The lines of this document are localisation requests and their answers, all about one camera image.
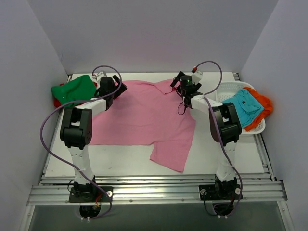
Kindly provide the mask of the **pink t-shirt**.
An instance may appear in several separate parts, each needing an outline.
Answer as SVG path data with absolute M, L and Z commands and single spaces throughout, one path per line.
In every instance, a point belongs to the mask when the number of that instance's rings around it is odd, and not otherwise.
M 153 145 L 150 160 L 183 172 L 196 121 L 178 114 L 182 100 L 171 80 L 156 83 L 129 80 L 127 90 L 92 121 L 91 145 Z

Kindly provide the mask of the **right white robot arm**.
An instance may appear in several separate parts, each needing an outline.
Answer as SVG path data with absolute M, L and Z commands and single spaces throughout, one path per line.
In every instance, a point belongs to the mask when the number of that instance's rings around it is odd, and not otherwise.
M 200 83 L 202 77 L 203 74 L 200 71 L 194 71 L 191 75 L 180 71 L 170 86 L 182 98 L 185 109 L 195 109 L 209 115 L 211 136 L 222 149 L 218 158 L 214 194 L 223 199 L 231 191 L 240 189 L 232 163 L 235 159 L 235 147 L 242 133 L 242 127 L 234 104 L 210 100 L 198 91 L 202 86 Z

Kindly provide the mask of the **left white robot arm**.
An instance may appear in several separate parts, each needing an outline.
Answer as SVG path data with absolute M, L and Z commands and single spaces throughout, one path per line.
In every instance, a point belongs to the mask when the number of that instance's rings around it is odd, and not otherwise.
M 127 90 L 117 75 L 103 76 L 99 79 L 99 88 L 91 102 L 64 109 L 60 139 L 68 148 L 75 171 L 73 193 L 80 195 L 86 202 L 93 201 L 98 188 L 95 175 L 90 166 L 89 144 L 92 139 L 92 119 L 107 111 L 113 100 Z

